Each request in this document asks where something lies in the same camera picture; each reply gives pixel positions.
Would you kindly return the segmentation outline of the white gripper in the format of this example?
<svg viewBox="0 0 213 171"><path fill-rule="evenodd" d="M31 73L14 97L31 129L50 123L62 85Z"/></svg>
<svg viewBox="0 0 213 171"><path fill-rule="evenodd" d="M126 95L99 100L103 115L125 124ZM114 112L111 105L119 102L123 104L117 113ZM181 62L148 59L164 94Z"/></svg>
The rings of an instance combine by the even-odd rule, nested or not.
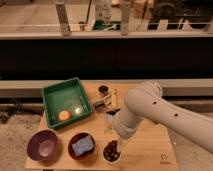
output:
<svg viewBox="0 0 213 171"><path fill-rule="evenodd" d="M111 109L106 112L106 133L113 133L116 135L117 139L121 138L120 130L120 120L117 118L118 109Z"/></svg>

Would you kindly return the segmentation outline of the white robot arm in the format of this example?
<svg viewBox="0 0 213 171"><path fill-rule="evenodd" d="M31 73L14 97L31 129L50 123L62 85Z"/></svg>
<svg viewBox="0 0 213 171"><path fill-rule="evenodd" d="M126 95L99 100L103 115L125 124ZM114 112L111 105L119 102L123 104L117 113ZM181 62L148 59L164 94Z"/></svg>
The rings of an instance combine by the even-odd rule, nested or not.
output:
<svg viewBox="0 0 213 171"><path fill-rule="evenodd" d="M131 138L144 118L162 124L213 153L213 118L178 107L162 98L163 89L155 81L144 81L129 89L124 107L110 125L124 140Z"/></svg>

